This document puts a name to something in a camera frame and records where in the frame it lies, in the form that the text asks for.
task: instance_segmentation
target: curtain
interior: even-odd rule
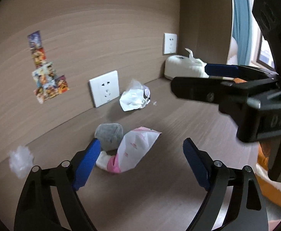
[[[233,0],[232,36],[238,44],[238,64],[249,65],[252,48],[252,11],[249,0]]]

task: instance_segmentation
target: pink and white wrapper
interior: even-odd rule
[[[109,156],[100,153],[96,165],[111,173],[121,173],[135,168],[147,154],[161,132],[146,127],[139,127],[126,133],[117,154]]]

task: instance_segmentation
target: sticker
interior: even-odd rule
[[[45,74],[45,69],[43,67],[38,68],[34,72],[32,72],[32,77],[36,82],[37,88],[40,88],[44,84],[47,84],[51,81],[49,80],[49,77]]]
[[[53,68],[53,62],[48,62],[42,66],[48,81],[54,80],[56,77],[56,70]]]
[[[45,100],[51,99],[58,95],[58,87],[57,87],[57,84],[55,83],[55,80],[52,80],[47,84],[44,84],[43,90],[44,90],[44,99]]]
[[[32,58],[34,59],[36,68],[41,67],[46,63],[46,56],[44,48],[42,47],[42,41],[40,31],[36,31],[27,36]]]
[[[55,79],[55,82],[58,86],[58,93],[62,94],[69,90],[68,83],[66,81],[66,77],[64,75]]]
[[[38,102],[40,104],[42,104],[45,100],[43,87],[40,87],[40,88],[37,88],[36,90],[34,90],[34,94],[37,97]]]

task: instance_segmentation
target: white crumpled wrapper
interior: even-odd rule
[[[26,146],[18,146],[16,151],[10,151],[9,153],[9,166],[12,172],[14,172],[19,179],[25,178],[33,165],[34,156]]]
[[[96,164],[111,173],[121,173],[135,168],[160,134],[161,132],[146,127],[131,130],[123,137],[115,156],[109,156],[102,151]]]
[[[150,102],[150,90],[139,81],[132,79],[128,89],[120,97],[123,111],[144,108]]]

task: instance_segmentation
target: wall outlet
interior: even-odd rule
[[[164,33],[164,54],[175,54],[177,52],[177,35]]]
[[[118,72],[116,70],[89,80],[89,85],[95,107],[119,97]]]

